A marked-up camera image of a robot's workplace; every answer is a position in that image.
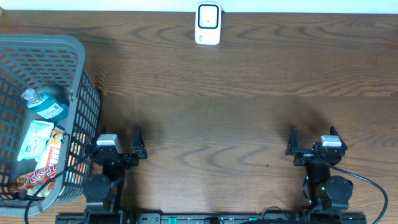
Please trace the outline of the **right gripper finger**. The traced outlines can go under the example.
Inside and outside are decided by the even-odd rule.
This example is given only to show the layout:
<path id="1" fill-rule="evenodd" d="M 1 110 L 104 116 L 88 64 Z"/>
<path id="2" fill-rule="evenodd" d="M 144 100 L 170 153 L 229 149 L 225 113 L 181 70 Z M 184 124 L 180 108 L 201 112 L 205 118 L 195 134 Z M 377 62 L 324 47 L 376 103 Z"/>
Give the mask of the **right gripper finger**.
<path id="1" fill-rule="evenodd" d="M 330 134 L 331 134 L 332 136 L 338 137 L 338 139 L 340 140 L 340 143 L 341 143 L 341 148 L 342 148 L 344 151 L 346 151 L 346 150 L 348 149 L 348 147 L 347 147 L 347 145 L 345 144 L 344 140 L 342 140 L 342 138 L 340 137 L 340 135 L 338 134 L 338 132 L 337 132 L 337 130 L 336 130 L 336 128 L 335 128 L 334 126 L 331 126 L 331 127 L 330 127 Z"/>
<path id="2" fill-rule="evenodd" d="M 299 141 L 295 126 L 292 126 L 292 131 L 289 138 L 289 143 L 285 150 L 285 155 L 294 156 L 299 152 Z"/>

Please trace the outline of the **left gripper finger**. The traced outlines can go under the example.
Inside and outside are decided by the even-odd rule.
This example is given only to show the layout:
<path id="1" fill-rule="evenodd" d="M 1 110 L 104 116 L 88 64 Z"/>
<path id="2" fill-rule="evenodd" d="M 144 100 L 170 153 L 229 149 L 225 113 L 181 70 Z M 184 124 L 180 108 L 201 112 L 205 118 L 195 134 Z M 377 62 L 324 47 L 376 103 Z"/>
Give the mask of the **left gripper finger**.
<path id="1" fill-rule="evenodd" d="M 138 159 L 147 159 L 147 149 L 142 138 L 141 127 L 138 126 L 134 133 L 134 140 L 132 144 L 134 154 Z"/>
<path id="2" fill-rule="evenodd" d="M 98 138 L 102 135 L 106 133 L 106 127 L 103 126 L 99 129 L 99 131 L 94 135 L 93 139 L 91 140 L 92 144 L 96 144 Z"/>

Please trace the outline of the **yellow snack bag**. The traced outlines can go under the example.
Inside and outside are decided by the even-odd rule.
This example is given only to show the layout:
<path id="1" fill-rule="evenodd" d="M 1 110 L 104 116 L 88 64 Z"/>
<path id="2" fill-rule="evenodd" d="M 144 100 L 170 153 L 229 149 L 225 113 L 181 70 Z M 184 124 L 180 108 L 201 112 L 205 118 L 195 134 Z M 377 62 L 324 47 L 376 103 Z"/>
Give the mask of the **yellow snack bag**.
<path id="1" fill-rule="evenodd" d="M 61 149 L 61 145 L 63 142 L 63 135 L 65 134 L 65 129 L 60 126 L 57 125 L 56 127 L 54 127 L 54 129 L 52 130 L 51 136 L 49 141 L 47 142 L 46 148 L 44 150 L 44 153 L 40 159 L 40 161 L 37 163 L 35 169 L 40 169 L 40 168 L 44 168 L 44 167 L 49 167 L 49 166 L 53 166 L 53 165 L 57 165 L 58 164 L 58 158 L 60 155 L 60 149 Z M 38 198 L 45 198 L 49 195 L 49 193 L 52 191 L 53 186 L 55 184 L 55 181 L 51 182 L 50 184 L 48 184 L 39 194 L 38 194 Z M 33 196 L 36 191 L 41 187 L 40 186 L 36 186 L 33 189 L 28 189 L 27 190 L 27 196 Z"/>

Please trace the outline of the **blue mouthwash bottle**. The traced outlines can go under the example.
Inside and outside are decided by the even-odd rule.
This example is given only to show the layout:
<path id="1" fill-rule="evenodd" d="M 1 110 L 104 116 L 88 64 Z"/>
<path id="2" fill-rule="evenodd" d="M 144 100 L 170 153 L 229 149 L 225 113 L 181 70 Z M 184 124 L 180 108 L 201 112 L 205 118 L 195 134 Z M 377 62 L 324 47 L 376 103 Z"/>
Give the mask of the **blue mouthwash bottle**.
<path id="1" fill-rule="evenodd" d="M 45 121 L 57 123 L 68 116 L 69 107 L 47 92 L 39 93 L 29 88 L 22 93 L 21 98 L 26 100 L 26 105 L 31 112 Z"/>

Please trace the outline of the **light green wipes packet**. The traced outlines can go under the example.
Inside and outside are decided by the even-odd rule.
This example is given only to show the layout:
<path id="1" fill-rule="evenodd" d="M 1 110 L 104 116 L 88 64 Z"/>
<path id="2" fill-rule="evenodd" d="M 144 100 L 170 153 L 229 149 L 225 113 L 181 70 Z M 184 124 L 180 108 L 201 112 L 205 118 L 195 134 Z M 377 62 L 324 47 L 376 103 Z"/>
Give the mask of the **light green wipes packet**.
<path id="1" fill-rule="evenodd" d="M 34 159 L 36 162 L 39 162 L 53 128 L 54 124 L 51 122 L 33 120 L 22 142 L 17 160 Z"/>

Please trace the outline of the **orange chocolate bar wrapper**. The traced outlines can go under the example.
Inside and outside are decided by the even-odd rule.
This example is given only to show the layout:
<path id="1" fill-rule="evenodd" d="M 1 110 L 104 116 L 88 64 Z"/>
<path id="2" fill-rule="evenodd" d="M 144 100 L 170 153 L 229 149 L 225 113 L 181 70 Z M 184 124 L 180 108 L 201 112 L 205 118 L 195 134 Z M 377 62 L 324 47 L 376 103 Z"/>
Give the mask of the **orange chocolate bar wrapper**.
<path id="1" fill-rule="evenodd" d="M 40 186 L 48 182 L 51 178 L 57 174 L 57 165 L 49 166 L 34 170 L 27 174 L 20 175 L 14 179 L 9 188 L 9 193 L 16 193 L 23 190 L 33 189 L 36 186 Z"/>

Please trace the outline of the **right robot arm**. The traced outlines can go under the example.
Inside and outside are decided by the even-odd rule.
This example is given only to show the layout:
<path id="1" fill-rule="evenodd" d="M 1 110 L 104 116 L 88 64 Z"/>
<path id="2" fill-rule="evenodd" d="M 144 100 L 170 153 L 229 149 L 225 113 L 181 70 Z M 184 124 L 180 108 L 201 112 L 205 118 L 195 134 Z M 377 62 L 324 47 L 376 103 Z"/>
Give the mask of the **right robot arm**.
<path id="1" fill-rule="evenodd" d="M 312 223 L 343 223 L 343 212 L 349 208 L 352 181 L 331 175 L 330 169 L 345 155 L 347 145 L 332 126 L 311 148 L 301 148 L 296 129 L 290 134 L 285 153 L 294 156 L 295 166 L 304 166 L 306 177 L 303 194 L 310 206 L 302 212 L 302 220 Z"/>

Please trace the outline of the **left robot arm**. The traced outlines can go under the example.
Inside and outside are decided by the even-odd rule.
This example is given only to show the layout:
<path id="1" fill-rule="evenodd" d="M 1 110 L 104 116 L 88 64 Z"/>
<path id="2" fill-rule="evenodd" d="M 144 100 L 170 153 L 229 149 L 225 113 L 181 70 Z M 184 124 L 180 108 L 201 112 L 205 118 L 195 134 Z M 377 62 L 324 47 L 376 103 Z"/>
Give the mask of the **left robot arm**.
<path id="1" fill-rule="evenodd" d="M 120 203 L 126 171 L 147 158 L 147 149 L 139 126 L 134 133 L 132 149 L 132 153 L 122 153 L 118 136 L 107 134 L 104 128 L 86 145 L 86 155 L 102 167 L 102 172 L 91 175 L 83 184 L 86 197 L 83 223 L 136 222 L 134 215 L 121 208 Z"/>

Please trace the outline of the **white barcode scanner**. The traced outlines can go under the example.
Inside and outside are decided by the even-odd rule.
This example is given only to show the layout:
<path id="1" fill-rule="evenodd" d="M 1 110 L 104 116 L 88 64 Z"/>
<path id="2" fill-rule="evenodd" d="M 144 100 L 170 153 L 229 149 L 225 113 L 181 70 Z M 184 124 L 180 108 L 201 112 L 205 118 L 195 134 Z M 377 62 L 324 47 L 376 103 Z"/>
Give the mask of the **white barcode scanner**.
<path id="1" fill-rule="evenodd" d="M 195 13 L 195 42 L 199 45 L 218 45 L 221 39 L 221 6 L 215 2 L 201 2 Z"/>

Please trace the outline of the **grey plastic basket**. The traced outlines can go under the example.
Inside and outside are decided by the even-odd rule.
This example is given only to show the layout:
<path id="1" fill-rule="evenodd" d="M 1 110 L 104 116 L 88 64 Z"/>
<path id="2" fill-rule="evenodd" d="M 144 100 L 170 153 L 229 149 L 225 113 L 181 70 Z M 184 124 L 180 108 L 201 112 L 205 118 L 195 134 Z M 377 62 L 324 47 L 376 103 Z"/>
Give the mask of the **grey plastic basket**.
<path id="1" fill-rule="evenodd" d="M 69 35 L 1 34 L 1 216 L 22 218 L 28 204 L 8 191 L 14 179 L 35 169 L 33 160 L 17 160 L 31 121 L 40 119 L 21 98 L 28 88 L 69 106 L 68 116 L 59 122 L 66 135 L 58 167 L 79 163 L 56 180 L 49 196 L 32 203 L 29 215 L 79 198 L 90 173 L 90 160 L 83 156 L 97 129 L 100 96 L 85 70 L 82 43 Z"/>

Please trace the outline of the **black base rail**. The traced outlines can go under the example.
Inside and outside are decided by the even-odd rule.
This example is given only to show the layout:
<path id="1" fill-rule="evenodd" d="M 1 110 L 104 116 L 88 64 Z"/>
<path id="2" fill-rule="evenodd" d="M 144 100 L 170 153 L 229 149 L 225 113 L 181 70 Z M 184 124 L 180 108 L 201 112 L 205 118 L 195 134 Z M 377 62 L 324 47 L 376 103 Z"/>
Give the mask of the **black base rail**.
<path id="1" fill-rule="evenodd" d="M 55 224 L 80 224 L 80 223 L 117 223 L 115 216 L 108 218 L 95 218 L 84 215 L 58 215 Z M 240 224 L 240 223 L 302 223 L 303 220 L 282 213 L 267 213 L 260 215 L 160 215 L 158 213 L 140 213 L 124 217 L 121 223 L 128 224 Z M 367 224 L 364 215 L 321 215 L 314 214 L 310 223 L 340 223 L 340 224 Z"/>

